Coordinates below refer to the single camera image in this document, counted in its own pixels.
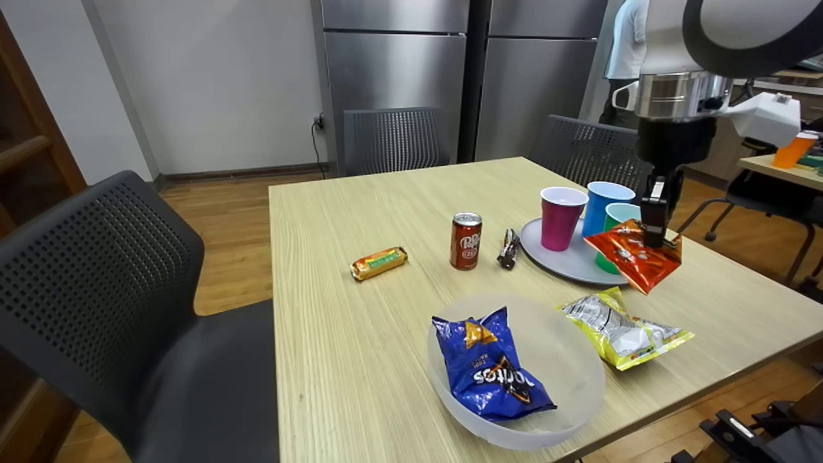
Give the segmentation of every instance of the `white bowl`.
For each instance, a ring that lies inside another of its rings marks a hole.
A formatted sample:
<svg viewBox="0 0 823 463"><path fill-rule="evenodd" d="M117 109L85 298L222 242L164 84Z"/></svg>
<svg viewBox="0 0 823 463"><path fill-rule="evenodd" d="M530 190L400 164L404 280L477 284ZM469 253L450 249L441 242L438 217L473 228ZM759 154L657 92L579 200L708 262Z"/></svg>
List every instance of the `white bowl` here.
<svg viewBox="0 0 823 463"><path fill-rule="evenodd" d="M447 387L445 359L429 330L429 378L445 410L473 434L510 450L552 448L582 429L602 406L606 366L586 336L559 309L521 295L473 295L441 317L460 322L510 309L521 366L545 387L559 410L492 421L467 410Z"/></svg>

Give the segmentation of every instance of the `refrigerator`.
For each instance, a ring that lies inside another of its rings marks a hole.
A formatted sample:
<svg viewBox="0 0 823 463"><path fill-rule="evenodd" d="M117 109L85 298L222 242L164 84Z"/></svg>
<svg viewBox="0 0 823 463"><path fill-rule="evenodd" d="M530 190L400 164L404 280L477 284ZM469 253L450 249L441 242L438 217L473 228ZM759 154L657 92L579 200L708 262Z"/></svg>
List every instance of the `refrigerator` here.
<svg viewBox="0 0 823 463"><path fill-rule="evenodd" d="M548 113L579 115L607 0L314 0L326 156L359 113L438 113L450 163L530 154Z"/></svg>

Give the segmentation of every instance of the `red soda can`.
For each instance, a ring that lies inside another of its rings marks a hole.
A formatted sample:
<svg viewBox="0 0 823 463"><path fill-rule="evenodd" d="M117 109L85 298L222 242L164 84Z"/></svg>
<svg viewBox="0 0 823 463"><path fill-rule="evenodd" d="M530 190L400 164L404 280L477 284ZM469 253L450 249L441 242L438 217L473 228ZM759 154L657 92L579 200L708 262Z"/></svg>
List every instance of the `red soda can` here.
<svg viewBox="0 0 823 463"><path fill-rule="evenodd" d="M460 210L454 219L454 268L473 271L481 257L483 219L473 210Z"/></svg>

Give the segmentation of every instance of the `blue chip bag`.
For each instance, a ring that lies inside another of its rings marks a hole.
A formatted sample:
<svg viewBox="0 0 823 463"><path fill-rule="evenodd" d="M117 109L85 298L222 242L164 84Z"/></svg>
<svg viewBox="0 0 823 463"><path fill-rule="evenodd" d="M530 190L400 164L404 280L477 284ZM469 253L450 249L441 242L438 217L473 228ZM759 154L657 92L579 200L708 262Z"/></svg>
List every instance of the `blue chip bag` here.
<svg viewBox="0 0 823 463"><path fill-rule="evenodd" d="M559 410L543 384L521 367L508 307L483 318L432 317L454 396L478 416L518 420Z"/></svg>

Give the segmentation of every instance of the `pink cup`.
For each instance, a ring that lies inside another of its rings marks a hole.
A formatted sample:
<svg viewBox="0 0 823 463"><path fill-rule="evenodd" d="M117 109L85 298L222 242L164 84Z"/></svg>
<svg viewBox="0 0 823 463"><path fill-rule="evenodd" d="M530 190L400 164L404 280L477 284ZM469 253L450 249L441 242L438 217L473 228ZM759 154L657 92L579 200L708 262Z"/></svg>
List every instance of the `pink cup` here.
<svg viewBox="0 0 823 463"><path fill-rule="evenodd" d="M585 205L589 204L589 195L585 190L553 186L541 190L541 204L543 204L541 244L553 253L570 249L573 226L582 219Z"/></svg>

